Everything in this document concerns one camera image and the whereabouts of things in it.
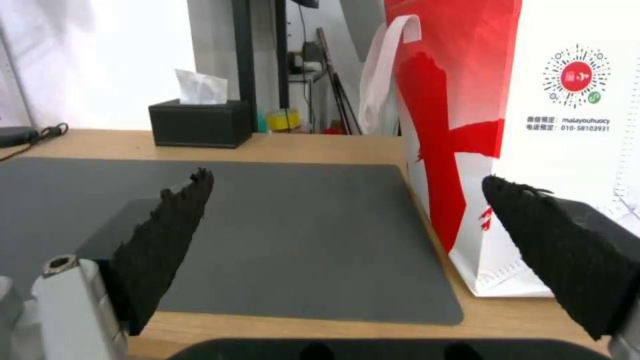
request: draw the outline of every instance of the white bag handle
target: white bag handle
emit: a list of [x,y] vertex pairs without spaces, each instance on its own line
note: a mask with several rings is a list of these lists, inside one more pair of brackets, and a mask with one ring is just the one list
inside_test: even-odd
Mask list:
[[387,100],[394,61],[404,33],[404,43],[420,41],[422,30],[416,15],[396,17],[387,29],[381,24],[371,42],[360,78],[358,123],[363,134],[372,133],[380,124],[380,108]]

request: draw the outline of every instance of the red and white paper bag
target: red and white paper bag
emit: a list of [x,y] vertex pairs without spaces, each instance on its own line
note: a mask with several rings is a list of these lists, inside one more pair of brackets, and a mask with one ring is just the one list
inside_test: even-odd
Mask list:
[[489,174],[587,202],[640,235],[639,5],[385,6],[359,121],[375,128],[393,73],[412,188],[474,294],[550,295],[487,205]]

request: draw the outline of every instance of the tissue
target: tissue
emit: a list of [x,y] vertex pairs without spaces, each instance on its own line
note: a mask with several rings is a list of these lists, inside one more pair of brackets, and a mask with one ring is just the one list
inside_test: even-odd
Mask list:
[[227,102],[227,79],[175,69],[181,104],[215,105]]

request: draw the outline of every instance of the black tissue box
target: black tissue box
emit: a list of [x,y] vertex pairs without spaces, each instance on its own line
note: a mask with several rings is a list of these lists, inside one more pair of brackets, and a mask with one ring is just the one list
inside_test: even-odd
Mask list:
[[252,133],[249,103],[181,104],[178,99],[149,106],[156,146],[226,147],[235,149]]

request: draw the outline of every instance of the gray desk mat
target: gray desk mat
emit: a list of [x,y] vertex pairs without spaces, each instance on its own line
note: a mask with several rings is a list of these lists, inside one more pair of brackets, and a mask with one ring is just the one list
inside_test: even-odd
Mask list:
[[0,164],[0,274],[28,294],[47,259],[128,239],[160,189],[216,177],[159,308],[456,324],[462,311],[397,167],[22,158]]

